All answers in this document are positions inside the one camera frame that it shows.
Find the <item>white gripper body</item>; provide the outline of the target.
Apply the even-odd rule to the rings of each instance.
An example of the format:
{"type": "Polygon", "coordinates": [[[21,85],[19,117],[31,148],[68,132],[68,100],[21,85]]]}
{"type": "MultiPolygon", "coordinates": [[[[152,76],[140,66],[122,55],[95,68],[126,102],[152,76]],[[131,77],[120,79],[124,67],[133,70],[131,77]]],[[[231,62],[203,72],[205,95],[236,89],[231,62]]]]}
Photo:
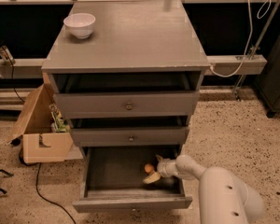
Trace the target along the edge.
{"type": "Polygon", "coordinates": [[[177,176],[178,169],[176,167],[175,160],[170,160],[170,159],[161,160],[157,165],[157,172],[161,175],[161,177],[164,178],[177,176]]]}

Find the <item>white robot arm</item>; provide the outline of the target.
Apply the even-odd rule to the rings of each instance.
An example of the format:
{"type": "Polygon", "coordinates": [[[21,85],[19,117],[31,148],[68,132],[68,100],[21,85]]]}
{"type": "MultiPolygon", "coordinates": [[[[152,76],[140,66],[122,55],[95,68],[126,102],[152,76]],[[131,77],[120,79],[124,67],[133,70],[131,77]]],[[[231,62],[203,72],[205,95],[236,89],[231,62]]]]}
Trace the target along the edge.
{"type": "Polygon", "coordinates": [[[203,167],[189,155],[174,160],[156,156],[157,166],[144,167],[145,184],[172,176],[199,181],[199,208],[201,224],[250,224],[261,218],[264,202],[260,194],[244,180],[222,167],[203,167]]]}

